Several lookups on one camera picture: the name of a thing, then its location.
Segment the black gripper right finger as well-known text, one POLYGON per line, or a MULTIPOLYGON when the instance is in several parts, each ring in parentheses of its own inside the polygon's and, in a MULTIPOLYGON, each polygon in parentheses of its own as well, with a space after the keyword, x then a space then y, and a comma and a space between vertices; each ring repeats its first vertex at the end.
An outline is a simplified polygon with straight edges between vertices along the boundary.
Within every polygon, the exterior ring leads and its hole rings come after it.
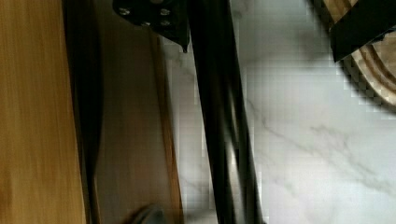
POLYGON ((357 49, 395 31, 396 0, 358 0, 331 29, 332 56, 343 60, 357 49))

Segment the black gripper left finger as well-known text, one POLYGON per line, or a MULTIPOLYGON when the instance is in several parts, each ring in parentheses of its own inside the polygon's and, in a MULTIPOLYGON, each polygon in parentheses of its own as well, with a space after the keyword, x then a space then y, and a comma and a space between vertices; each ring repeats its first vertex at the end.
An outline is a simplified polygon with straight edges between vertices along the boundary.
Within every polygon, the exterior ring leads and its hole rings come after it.
POLYGON ((182 47, 190 44, 187 0, 112 0, 114 11, 137 26, 149 27, 182 47))

